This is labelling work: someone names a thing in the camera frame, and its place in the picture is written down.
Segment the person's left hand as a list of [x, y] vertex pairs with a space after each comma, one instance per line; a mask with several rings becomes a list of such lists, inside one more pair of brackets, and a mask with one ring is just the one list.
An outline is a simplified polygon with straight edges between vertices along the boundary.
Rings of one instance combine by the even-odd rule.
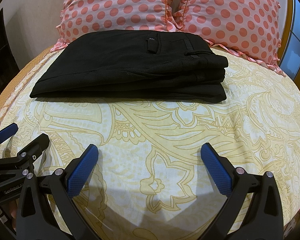
[[8, 209], [8, 213], [10, 214], [10, 216], [12, 217], [12, 228], [14, 231], [16, 231], [16, 223], [17, 223], [17, 202], [15, 200], [7, 203], [7, 209]]

